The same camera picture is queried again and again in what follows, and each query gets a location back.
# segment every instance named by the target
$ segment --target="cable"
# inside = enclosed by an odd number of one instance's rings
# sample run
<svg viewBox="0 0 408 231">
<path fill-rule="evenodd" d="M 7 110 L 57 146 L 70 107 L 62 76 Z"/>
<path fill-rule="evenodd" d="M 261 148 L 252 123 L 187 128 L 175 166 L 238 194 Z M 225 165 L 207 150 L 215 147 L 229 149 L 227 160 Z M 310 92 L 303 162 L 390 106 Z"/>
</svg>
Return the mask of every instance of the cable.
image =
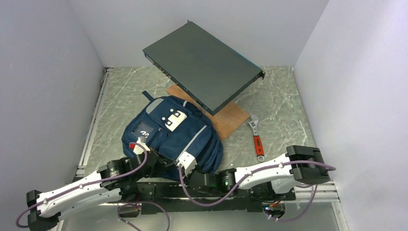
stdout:
<svg viewBox="0 0 408 231">
<path fill-rule="evenodd" d="M 116 180 L 116 179 L 119 179 L 119 178 L 122 178 L 122 177 L 127 177 L 127 176 L 129 176 L 129 175 L 131 175 L 131 174 L 137 172 L 139 169 L 141 169 L 141 167 L 143 167 L 143 165 L 146 163 L 146 160 L 147 160 L 147 151 L 146 151 L 146 149 L 145 149 L 142 145 L 140 145 L 140 144 L 138 144 L 138 143 L 135 143 L 135 142 L 132 142 L 132 143 L 134 143 L 135 145 L 139 146 L 139 147 L 143 150 L 143 152 L 144 152 L 144 160 L 142 161 L 142 163 L 141 163 L 137 168 L 135 168 L 134 170 L 132 170 L 132 171 L 130 171 L 130 172 L 127 172 L 127 173 L 124 173 L 124 174 L 121 174 L 121 175 L 117 175 L 117 176 L 114 176 L 114 177 L 109 177 L 109 178 L 105 178 L 105 179 L 101 179 L 101 180 L 95 180 L 95 181 L 92 181 L 92 182 L 84 183 L 84 184 L 82 184 L 82 187 L 85 187 L 85 186 L 88 186 L 88 185 L 91 185 L 91 184 L 96 184 L 96 183 L 101 183 L 101 182 Z M 58 197 L 60 197 L 60 196 L 62 196 L 62 195 L 65 195 L 65 194 L 67 194 L 67 193 L 70 193 L 70 192 L 72 192 L 72 191 L 74 191 L 74 190 L 76 190 L 76 189 L 79 189 L 79 187 L 80 187 L 80 185 L 75 186 L 75 187 L 72 187 L 72 188 L 70 188 L 70 189 L 67 189 L 67 190 L 65 190 L 65 191 L 63 191 L 63 192 L 60 192 L 60 193 L 58 193 L 58 194 L 56 194 L 56 195 L 50 197 L 50 198 L 47 198 L 46 201 L 50 201 L 50 200 L 53 200 L 53 199 L 55 199 L 55 198 L 58 198 Z M 36 208 L 37 206 L 40 206 L 40 205 L 42 205 L 42 204 L 44 204 L 44 201 L 40 201 L 40 202 L 38 202 L 38 203 L 36 203 L 36 204 L 34 204 L 34 205 L 32 205 L 32 206 L 26 208 L 20 215 L 18 215 L 17 219 L 15 220 L 15 225 L 16 225 L 17 227 L 19 227 L 19 228 L 28 228 L 28 225 L 21 225 L 21 224 L 20 224 L 20 219 L 21 219 L 21 217 L 22 217 L 26 212 L 28 212 L 28 211 L 30 211 L 31 209 Z"/>
<path fill-rule="evenodd" d="M 269 207 L 276 207 L 280 203 L 281 200 L 278 200 L 276 203 L 270 204 Z"/>
<path fill-rule="evenodd" d="M 295 165 L 295 164 L 312 164 L 312 165 L 317 165 L 320 167 L 325 167 L 328 171 L 334 171 L 336 170 L 335 167 L 327 165 L 327 164 L 323 164 L 320 162 L 316 162 L 316 161 L 310 161 L 310 160 L 295 160 L 295 161 L 289 161 L 289 162 L 285 162 L 285 163 L 280 163 L 280 164 L 275 164 L 275 165 L 270 165 L 270 166 L 264 166 L 264 167 L 260 167 L 257 168 L 255 170 L 251 171 L 251 174 L 245 174 L 244 177 L 242 177 L 232 188 L 231 190 L 221 199 L 219 199 L 216 202 L 213 203 L 209 203 L 209 204 L 202 204 L 198 201 L 195 201 L 190 194 L 187 192 L 186 189 L 186 185 L 184 184 L 184 180 L 183 180 L 183 172 L 182 172 L 182 167 L 181 165 L 178 168 L 178 175 L 180 176 L 180 182 L 181 182 L 181 187 L 183 188 L 184 193 L 186 194 L 186 196 L 190 199 L 191 202 L 193 202 L 194 204 L 198 205 L 198 206 L 202 206 L 202 207 L 212 207 L 215 205 L 220 204 L 221 202 L 223 202 L 225 199 L 227 199 L 237 188 L 238 186 L 250 175 L 265 170 L 265 169 L 270 169 L 270 168 L 276 168 L 276 167 L 281 167 L 281 166 L 286 166 L 286 165 Z"/>
<path fill-rule="evenodd" d="M 285 215 L 285 211 L 283 209 L 278 209 L 278 208 L 264 208 L 263 209 L 264 214 L 268 217 L 268 219 L 270 219 L 270 217 L 274 217 L 275 215 L 278 215 L 278 219 L 280 219 L 281 217 L 283 217 L 283 215 Z"/>
<path fill-rule="evenodd" d="M 168 213 L 165 211 L 165 209 L 164 209 L 163 207 L 161 207 L 159 204 L 156 204 L 155 202 L 150 202 L 150 201 L 140 201 L 140 202 L 138 202 L 138 203 L 141 203 L 141 204 L 151 204 L 151 205 L 154 205 L 154 206 L 158 207 L 160 210 L 162 210 L 162 211 L 164 212 L 164 214 L 166 215 L 166 217 L 167 217 L 167 229 L 166 229 L 166 231 L 168 231 L 168 230 L 170 229 L 170 216 L 168 215 Z M 138 227 L 136 227 L 136 226 L 133 225 L 132 223 L 130 223 L 130 222 L 128 222 L 127 220 L 125 220 L 125 219 L 123 219 L 123 218 L 120 217 L 120 214 L 119 214 L 120 210 L 121 210 L 122 208 L 124 208 L 124 207 L 127 207 L 127 206 L 132 206 L 132 207 L 136 206 L 136 207 L 140 208 L 140 206 L 137 205 L 137 204 L 126 204 L 126 205 L 122 205 L 122 206 L 118 207 L 118 208 L 117 208 L 117 216 L 119 217 L 119 220 L 121 220 L 122 222 L 124 222 L 124 223 L 126 223 L 127 225 L 131 226 L 132 228 L 134 228 L 134 229 L 136 229 L 136 230 L 138 230 L 138 231 L 141 231 L 141 229 L 139 229 Z"/>
<path fill-rule="evenodd" d="M 274 218 L 274 217 L 271 217 L 271 218 L 273 218 L 275 221 L 278 221 L 278 222 L 290 222 L 290 221 L 294 221 L 294 220 L 297 220 L 297 219 L 301 218 L 309 210 L 310 206 L 312 205 L 312 201 L 315 198 L 317 190 L 318 190 L 318 186 L 316 185 L 315 190 L 313 191 L 312 196 L 310 197 L 309 203 L 307 203 L 306 208 L 299 215 L 297 215 L 296 217 L 291 218 L 291 219 L 278 219 L 278 218 Z"/>
</svg>

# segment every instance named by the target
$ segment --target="wooden board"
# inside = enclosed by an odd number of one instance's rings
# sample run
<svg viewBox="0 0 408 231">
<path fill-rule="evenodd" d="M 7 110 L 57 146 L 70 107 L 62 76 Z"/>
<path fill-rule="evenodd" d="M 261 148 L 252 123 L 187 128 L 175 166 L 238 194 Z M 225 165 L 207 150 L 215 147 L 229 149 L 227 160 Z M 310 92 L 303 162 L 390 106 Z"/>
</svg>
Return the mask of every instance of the wooden board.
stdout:
<svg viewBox="0 0 408 231">
<path fill-rule="evenodd" d="M 176 84 L 171 85 L 166 91 L 170 95 L 187 100 L 198 106 L 195 101 Z M 221 111 L 215 114 L 215 116 L 210 115 L 204 109 L 203 113 L 213 122 L 221 141 L 230 136 L 243 122 L 245 122 L 245 120 L 249 118 L 249 114 L 234 102 L 228 103 L 223 109 L 221 109 Z"/>
</svg>

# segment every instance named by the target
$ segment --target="wrench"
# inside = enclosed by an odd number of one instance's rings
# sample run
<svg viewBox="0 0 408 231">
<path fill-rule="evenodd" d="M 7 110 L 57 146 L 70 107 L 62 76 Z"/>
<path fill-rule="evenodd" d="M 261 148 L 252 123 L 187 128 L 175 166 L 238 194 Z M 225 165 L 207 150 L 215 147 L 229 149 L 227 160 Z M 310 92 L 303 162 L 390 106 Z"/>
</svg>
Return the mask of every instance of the wrench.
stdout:
<svg viewBox="0 0 408 231">
<path fill-rule="evenodd" d="M 249 126 L 252 128 L 252 132 L 254 133 L 254 144 L 256 150 L 256 156 L 260 162 L 265 160 L 264 156 L 264 147 L 262 146 L 261 138 L 258 134 L 258 122 L 259 119 L 256 115 L 251 114 L 251 121 L 248 122 Z"/>
</svg>

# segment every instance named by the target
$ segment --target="backpack pocket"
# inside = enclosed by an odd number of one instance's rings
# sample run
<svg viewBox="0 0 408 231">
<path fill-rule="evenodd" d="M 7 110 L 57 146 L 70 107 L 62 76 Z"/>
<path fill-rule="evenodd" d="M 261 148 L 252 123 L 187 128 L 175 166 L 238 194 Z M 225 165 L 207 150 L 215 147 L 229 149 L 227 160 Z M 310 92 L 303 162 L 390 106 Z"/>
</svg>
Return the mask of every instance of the backpack pocket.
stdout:
<svg viewBox="0 0 408 231">
<path fill-rule="evenodd" d="M 167 132 L 147 116 L 140 116 L 133 121 L 124 134 L 125 141 L 128 144 L 136 142 L 139 137 L 145 137 L 146 145 L 156 150 L 167 136 Z"/>
<path fill-rule="evenodd" d="M 211 138 L 211 129 L 197 118 L 187 117 L 161 144 L 159 153 L 176 160 L 183 152 L 197 157 Z"/>
</svg>

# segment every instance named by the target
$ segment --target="white plastic part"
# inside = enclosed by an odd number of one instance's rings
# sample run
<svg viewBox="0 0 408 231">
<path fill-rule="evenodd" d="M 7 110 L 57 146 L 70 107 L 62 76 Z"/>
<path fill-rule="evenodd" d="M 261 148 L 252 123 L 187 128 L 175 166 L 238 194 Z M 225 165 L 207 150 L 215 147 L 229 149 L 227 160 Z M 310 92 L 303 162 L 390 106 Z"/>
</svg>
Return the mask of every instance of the white plastic part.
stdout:
<svg viewBox="0 0 408 231">
<path fill-rule="evenodd" d="M 298 182 L 297 186 L 306 186 Z M 308 188 L 294 187 L 294 193 L 296 195 L 296 200 L 285 201 L 285 203 L 309 203 L 310 196 L 312 195 L 314 186 Z M 319 184 L 318 190 L 316 191 L 315 199 L 313 203 L 332 203 L 340 202 L 339 195 L 337 194 L 336 187 L 333 181 L 329 181 L 323 184 Z"/>
<path fill-rule="evenodd" d="M 169 118 L 167 118 L 166 127 L 170 131 L 174 131 L 185 119 L 187 115 L 181 111 L 176 111 Z"/>
<path fill-rule="evenodd" d="M 46 200 L 46 204 L 42 204 L 37 207 L 37 210 L 41 211 L 40 217 L 43 218 L 49 218 L 55 215 L 56 213 L 62 211 L 63 209 L 71 206 L 72 204 L 81 201 L 85 198 L 88 198 L 92 195 L 99 194 L 99 193 L 104 193 L 107 191 L 105 188 L 101 188 L 100 184 L 92 184 L 88 186 L 84 186 L 82 189 L 75 189 L 72 192 L 69 192 L 63 196 L 60 196 L 56 199 L 49 200 L 47 198 L 50 198 L 56 194 L 59 194 L 61 192 L 64 192 L 68 189 L 71 189 L 73 187 L 79 186 L 81 184 L 85 184 L 87 182 L 95 181 L 95 180 L 100 180 L 101 175 L 97 173 L 96 171 L 91 173 L 89 176 L 78 180 L 77 182 L 74 182 L 72 184 L 68 184 L 62 188 L 59 188 L 54 191 L 50 192 L 44 192 L 38 195 L 37 203 L 40 201 Z"/>
<path fill-rule="evenodd" d="M 289 161 L 289 158 L 286 157 L 285 154 L 282 154 L 273 160 L 263 162 L 258 165 L 238 167 L 237 171 L 235 172 L 236 181 L 242 179 L 246 174 L 250 175 L 243 182 L 241 182 L 238 188 L 248 190 L 258 184 L 270 181 L 275 193 L 281 194 L 289 192 L 291 188 L 300 184 L 299 182 L 295 181 L 293 175 L 290 174 L 289 171 L 292 169 L 290 165 L 283 166 L 282 168 L 276 167 L 252 173 L 253 170 L 260 167 L 281 164 Z"/>
<path fill-rule="evenodd" d="M 87 208 L 95 207 L 103 203 L 120 201 L 122 199 L 120 192 L 121 192 L 120 189 L 114 189 L 105 193 L 99 193 L 97 195 L 93 195 L 83 200 L 80 200 L 70 205 L 67 209 L 62 210 L 61 215 L 58 217 L 58 219 L 60 221 L 67 219 L 68 217 L 72 216 L 75 213 L 78 213 Z"/>
<path fill-rule="evenodd" d="M 186 176 L 188 176 L 197 165 L 197 161 L 195 160 L 194 156 L 192 156 L 190 153 L 183 152 L 178 157 L 177 166 L 180 165 L 184 167 L 184 173 L 186 174 Z"/>
<path fill-rule="evenodd" d="M 146 151 L 150 151 L 150 148 L 147 147 L 147 145 L 144 142 L 140 141 L 140 137 L 138 138 L 138 141 L 136 141 L 136 143 L 140 144 L 141 146 L 143 146 Z M 135 145 L 135 148 L 133 149 L 133 153 L 136 155 L 144 155 L 144 151 L 142 148 L 140 148 L 139 146 Z"/>
</svg>

